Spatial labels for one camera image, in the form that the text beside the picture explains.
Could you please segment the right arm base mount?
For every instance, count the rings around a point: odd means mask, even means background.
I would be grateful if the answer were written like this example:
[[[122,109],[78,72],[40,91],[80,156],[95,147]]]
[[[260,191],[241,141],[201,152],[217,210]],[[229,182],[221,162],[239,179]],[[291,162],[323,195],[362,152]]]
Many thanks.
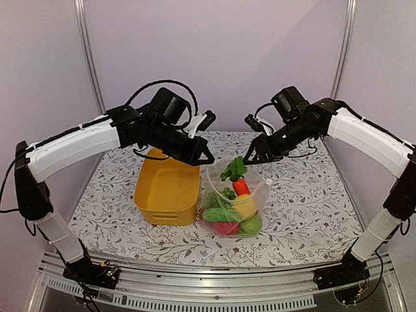
[[[319,290],[343,286],[335,291],[335,299],[349,306],[359,302],[369,277],[367,262],[356,259],[349,249],[340,264],[315,270],[313,282]]]

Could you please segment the green toy grapes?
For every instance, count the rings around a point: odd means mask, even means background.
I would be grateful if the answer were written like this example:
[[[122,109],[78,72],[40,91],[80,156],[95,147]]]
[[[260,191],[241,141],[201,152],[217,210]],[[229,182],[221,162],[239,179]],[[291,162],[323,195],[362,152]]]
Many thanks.
[[[230,209],[235,198],[235,191],[229,187],[224,188],[220,192],[214,190],[206,195],[205,206],[208,209],[214,207]]]

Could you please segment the yellow toy apple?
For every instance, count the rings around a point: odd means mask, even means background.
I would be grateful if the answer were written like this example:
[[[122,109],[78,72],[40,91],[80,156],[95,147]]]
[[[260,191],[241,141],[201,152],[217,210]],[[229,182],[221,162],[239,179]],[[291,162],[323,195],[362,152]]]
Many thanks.
[[[239,214],[241,220],[247,220],[257,213],[258,207],[251,195],[237,196],[233,200],[233,209]]]

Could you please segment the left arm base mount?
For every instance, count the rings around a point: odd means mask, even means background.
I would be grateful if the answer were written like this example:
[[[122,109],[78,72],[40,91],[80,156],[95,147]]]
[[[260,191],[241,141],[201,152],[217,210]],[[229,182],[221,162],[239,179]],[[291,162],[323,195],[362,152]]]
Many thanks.
[[[119,276],[120,267],[105,261],[100,264],[93,263],[88,253],[74,263],[67,262],[61,254],[60,258],[65,269],[63,276],[83,285],[93,285],[106,289],[115,289]]]

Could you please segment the green toy leafy vegetable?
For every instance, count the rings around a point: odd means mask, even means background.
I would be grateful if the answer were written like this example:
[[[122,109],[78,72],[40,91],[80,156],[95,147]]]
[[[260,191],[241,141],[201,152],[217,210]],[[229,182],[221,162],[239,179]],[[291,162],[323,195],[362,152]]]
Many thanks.
[[[230,180],[236,182],[248,172],[247,167],[243,163],[241,156],[235,157],[226,167],[226,169],[220,174],[222,181]]]

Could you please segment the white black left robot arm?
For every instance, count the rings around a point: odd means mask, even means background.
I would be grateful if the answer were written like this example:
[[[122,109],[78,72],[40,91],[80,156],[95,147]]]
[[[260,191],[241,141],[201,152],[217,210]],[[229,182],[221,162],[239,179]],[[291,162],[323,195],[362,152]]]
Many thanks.
[[[108,151],[145,146],[160,150],[162,161],[174,159],[191,166],[211,164],[213,154],[206,139],[198,132],[216,119],[214,112],[191,110],[189,119],[178,124],[190,103],[162,87],[154,98],[139,108],[130,102],[108,110],[41,142],[16,147],[14,183],[18,209],[22,217],[45,235],[71,271],[83,282],[92,281],[96,267],[87,261],[86,252],[52,204],[48,182],[56,181],[72,168]]]

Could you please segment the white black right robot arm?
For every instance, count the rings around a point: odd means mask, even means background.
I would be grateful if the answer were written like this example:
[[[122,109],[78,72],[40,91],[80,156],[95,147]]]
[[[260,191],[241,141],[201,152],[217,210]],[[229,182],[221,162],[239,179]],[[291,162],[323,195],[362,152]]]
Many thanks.
[[[336,270],[341,283],[350,283],[365,262],[415,213],[415,145],[360,116],[341,100],[325,97],[309,103],[295,86],[272,97],[269,103],[283,120],[272,132],[261,129],[255,114],[245,122],[259,132],[252,140],[243,162],[246,165],[279,161],[297,145],[310,138],[329,137],[344,143],[359,161],[368,158],[395,179],[382,208],[343,257]]]

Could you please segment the clear polka dot zip bag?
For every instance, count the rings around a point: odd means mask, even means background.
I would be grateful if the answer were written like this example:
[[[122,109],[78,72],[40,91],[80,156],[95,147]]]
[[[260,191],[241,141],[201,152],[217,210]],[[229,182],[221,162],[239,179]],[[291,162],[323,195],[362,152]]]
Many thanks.
[[[205,227],[225,237],[254,237],[263,227],[263,211],[272,180],[263,178],[243,157],[210,164],[203,177],[199,211]]]

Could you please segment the orange toy carrot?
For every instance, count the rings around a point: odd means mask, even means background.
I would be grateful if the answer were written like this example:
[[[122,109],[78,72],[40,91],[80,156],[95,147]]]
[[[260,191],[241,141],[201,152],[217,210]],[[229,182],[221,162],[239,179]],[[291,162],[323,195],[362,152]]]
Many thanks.
[[[233,185],[233,189],[236,193],[237,196],[241,196],[241,195],[250,195],[250,188],[248,187],[248,185],[246,184],[244,178],[239,178],[238,180],[232,182]]]

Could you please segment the green toy bitter gourd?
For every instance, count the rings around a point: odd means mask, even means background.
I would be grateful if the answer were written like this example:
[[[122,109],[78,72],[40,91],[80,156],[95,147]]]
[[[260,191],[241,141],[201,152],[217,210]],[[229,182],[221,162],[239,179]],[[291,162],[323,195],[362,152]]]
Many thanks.
[[[203,219],[208,222],[240,222],[241,218],[233,209],[214,207],[204,210]]]

